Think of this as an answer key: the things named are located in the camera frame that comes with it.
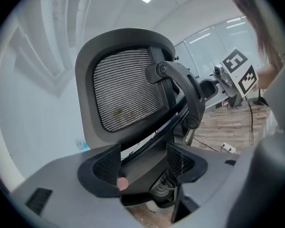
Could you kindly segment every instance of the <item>bolt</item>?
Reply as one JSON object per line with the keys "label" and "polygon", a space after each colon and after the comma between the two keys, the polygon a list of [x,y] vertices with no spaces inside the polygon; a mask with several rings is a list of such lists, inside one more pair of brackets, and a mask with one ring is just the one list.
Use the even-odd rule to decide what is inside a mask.
{"label": "bolt", "polygon": [[166,66],[161,66],[160,72],[161,72],[162,74],[164,74],[165,72],[167,72]]}

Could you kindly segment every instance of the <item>long hair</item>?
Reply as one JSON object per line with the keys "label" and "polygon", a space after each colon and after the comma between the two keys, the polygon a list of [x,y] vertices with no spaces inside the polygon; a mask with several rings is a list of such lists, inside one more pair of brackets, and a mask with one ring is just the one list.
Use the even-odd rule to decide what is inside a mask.
{"label": "long hair", "polygon": [[269,62],[277,69],[282,68],[281,58],[275,49],[267,26],[255,0],[233,0],[238,9],[246,16],[256,31],[259,53],[268,57]]}

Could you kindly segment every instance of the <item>white power strip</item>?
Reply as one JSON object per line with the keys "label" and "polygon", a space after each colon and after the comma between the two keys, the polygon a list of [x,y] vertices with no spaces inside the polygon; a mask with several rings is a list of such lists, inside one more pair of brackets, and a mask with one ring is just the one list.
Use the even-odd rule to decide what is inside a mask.
{"label": "white power strip", "polygon": [[232,154],[236,153],[236,148],[232,147],[230,144],[223,143],[221,147],[229,153]]}

